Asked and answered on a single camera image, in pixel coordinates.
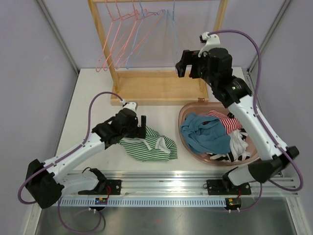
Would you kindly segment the green white striped tank top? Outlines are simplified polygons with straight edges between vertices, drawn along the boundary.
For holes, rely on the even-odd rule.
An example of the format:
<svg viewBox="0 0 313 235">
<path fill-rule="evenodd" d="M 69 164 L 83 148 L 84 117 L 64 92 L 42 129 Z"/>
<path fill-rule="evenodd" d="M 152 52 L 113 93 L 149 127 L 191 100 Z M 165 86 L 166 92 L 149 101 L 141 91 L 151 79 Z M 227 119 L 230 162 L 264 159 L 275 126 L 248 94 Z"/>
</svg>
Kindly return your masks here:
<svg viewBox="0 0 313 235">
<path fill-rule="evenodd" d="M 168 162 L 178 158 L 176 143 L 150 127 L 146 127 L 144 139 L 123 138 L 119 144 L 129 156 L 141 162 Z"/>
</svg>

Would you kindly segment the blue tank top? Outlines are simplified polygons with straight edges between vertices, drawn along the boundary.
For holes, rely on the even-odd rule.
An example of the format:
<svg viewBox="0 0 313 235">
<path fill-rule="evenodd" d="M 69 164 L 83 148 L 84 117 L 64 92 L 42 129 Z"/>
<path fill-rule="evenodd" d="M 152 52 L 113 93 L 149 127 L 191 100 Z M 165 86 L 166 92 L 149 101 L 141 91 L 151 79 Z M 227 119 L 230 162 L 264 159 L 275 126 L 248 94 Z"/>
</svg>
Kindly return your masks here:
<svg viewBox="0 0 313 235">
<path fill-rule="evenodd" d="M 195 154 L 230 152 L 230 136 L 217 117 L 189 113 L 179 130 L 183 139 L 194 148 Z"/>
</svg>

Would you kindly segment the red white striped tank top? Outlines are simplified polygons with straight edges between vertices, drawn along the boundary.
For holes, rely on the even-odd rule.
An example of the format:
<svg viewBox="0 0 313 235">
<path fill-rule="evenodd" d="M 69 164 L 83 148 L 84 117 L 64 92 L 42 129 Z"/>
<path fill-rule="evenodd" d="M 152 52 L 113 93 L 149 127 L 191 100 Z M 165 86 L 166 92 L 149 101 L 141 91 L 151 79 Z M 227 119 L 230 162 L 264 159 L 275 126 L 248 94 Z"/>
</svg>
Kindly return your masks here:
<svg viewBox="0 0 313 235">
<path fill-rule="evenodd" d="M 239 130 L 242 128 L 241 123 L 238 121 L 237 118 L 235 117 L 228 117 L 218 111 L 215 110 L 210 110 L 206 116 L 212 116 L 212 117 L 217 117 L 220 119 L 220 122 L 225 128 L 226 134 L 228 135 L 229 133 Z"/>
</svg>

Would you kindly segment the pink wire hanger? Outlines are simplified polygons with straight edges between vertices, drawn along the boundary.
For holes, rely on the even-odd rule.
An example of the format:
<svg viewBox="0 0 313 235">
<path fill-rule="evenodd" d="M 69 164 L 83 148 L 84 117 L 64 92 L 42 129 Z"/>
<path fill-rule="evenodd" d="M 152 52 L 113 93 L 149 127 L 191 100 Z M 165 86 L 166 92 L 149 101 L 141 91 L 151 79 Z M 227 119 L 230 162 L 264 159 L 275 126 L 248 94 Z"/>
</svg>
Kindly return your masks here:
<svg viewBox="0 0 313 235">
<path fill-rule="evenodd" d="M 94 24 L 98 33 L 98 37 L 102 46 L 102 55 L 98 59 L 96 64 L 96 71 L 111 71 L 115 72 L 114 62 L 112 59 L 113 47 L 115 45 L 116 37 L 118 36 L 120 27 L 122 23 L 125 21 L 126 16 L 122 15 L 119 6 L 118 0 L 94 0 L 92 3 L 93 6 L 93 16 L 94 16 Z M 101 14 L 98 9 L 98 4 L 104 4 L 110 18 L 110 25 L 107 32 L 105 32 L 105 28 L 102 22 Z M 109 46 L 109 38 L 113 32 L 114 24 L 118 23 L 118 28 L 113 38 L 113 42 Z"/>
<path fill-rule="evenodd" d="M 115 45 L 113 47 L 112 59 L 113 59 L 114 65 L 115 65 L 116 59 L 118 57 L 117 53 L 120 52 L 121 47 L 122 47 L 123 43 L 125 42 L 125 39 L 127 38 L 127 35 L 130 33 L 132 24 L 134 23 L 134 19 L 132 18 L 134 16 L 134 12 L 133 12 L 134 1 L 131 0 L 130 3 L 131 3 L 130 10 L 124 10 L 123 11 L 120 9 L 120 6 L 119 6 L 119 10 L 120 10 L 121 14 L 125 15 L 126 18 L 120 27 L 118 36 L 116 37 Z M 113 38 L 114 38 L 114 35 L 116 33 L 117 28 L 118 28 L 118 23 L 115 23 L 114 27 L 113 27 L 113 32 L 109 38 L 109 46 L 113 42 Z"/>
<path fill-rule="evenodd" d="M 144 53 L 144 48 L 153 38 L 166 15 L 165 9 L 151 8 L 142 0 L 134 3 L 133 12 L 134 23 L 120 52 L 117 53 L 115 63 L 117 69 L 130 69 L 133 66 L 139 55 Z"/>
</svg>

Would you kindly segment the black white striped tank top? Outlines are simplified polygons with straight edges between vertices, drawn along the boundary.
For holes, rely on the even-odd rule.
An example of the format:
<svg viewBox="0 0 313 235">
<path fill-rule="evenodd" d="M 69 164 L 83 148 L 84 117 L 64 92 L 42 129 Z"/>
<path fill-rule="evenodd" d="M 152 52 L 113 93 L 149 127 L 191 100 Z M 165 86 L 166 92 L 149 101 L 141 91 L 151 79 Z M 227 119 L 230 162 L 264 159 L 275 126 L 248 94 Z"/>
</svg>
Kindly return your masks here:
<svg viewBox="0 0 313 235">
<path fill-rule="evenodd" d="M 248 160 L 251 154 L 247 152 L 248 143 L 246 138 L 248 137 L 245 129 L 235 130 L 228 134 L 230 136 L 230 152 L 227 154 L 212 154 L 208 153 L 211 160 L 216 160 L 220 162 L 241 162 Z"/>
</svg>

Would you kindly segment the mauve pink tank top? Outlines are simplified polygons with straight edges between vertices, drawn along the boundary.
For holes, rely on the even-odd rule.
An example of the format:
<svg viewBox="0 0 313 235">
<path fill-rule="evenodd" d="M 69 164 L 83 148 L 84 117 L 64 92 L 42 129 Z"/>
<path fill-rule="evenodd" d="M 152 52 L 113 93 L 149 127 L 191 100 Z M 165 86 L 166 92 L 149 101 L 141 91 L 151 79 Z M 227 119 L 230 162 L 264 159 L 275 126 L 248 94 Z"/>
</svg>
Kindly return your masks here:
<svg viewBox="0 0 313 235">
<path fill-rule="evenodd" d="M 194 148 L 188 142 L 186 142 L 184 139 L 182 139 L 181 141 L 186 149 L 188 149 L 191 153 L 195 154 Z"/>
</svg>

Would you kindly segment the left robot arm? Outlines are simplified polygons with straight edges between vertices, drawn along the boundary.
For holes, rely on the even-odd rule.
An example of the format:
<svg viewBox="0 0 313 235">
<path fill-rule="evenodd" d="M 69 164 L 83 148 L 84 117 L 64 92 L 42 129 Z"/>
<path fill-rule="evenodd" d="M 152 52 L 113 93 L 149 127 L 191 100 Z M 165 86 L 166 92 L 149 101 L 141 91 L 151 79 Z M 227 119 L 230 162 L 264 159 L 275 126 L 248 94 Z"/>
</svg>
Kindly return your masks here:
<svg viewBox="0 0 313 235">
<path fill-rule="evenodd" d="M 97 124 L 83 141 L 62 155 L 45 162 L 33 160 L 27 168 L 25 187 L 42 209 L 54 205 L 65 195 L 101 195 L 108 192 L 106 176 L 97 168 L 77 175 L 70 172 L 90 157 L 123 138 L 146 137 L 146 116 L 137 117 L 130 108 L 121 109 L 115 116 Z"/>
</svg>

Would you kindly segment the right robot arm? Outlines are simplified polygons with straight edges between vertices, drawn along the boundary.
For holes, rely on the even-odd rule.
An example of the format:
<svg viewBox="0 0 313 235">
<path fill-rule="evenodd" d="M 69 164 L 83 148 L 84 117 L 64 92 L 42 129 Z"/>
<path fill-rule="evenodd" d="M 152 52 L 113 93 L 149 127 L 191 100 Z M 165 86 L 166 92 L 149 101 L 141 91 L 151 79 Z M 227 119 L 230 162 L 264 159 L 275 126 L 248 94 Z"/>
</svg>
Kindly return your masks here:
<svg viewBox="0 0 313 235">
<path fill-rule="evenodd" d="M 224 192 L 233 194 L 248 182 L 263 184 L 288 165 L 295 166 L 293 160 L 299 155 L 297 147 L 287 146 L 258 111 L 256 93 L 244 80 L 233 76 L 232 56 L 225 48 L 215 47 L 203 52 L 184 50 L 176 63 L 179 77 L 185 76 L 187 66 L 191 66 L 189 76 L 203 79 L 214 97 L 239 120 L 259 154 L 259 160 L 223 175 Z"/>
</svg>

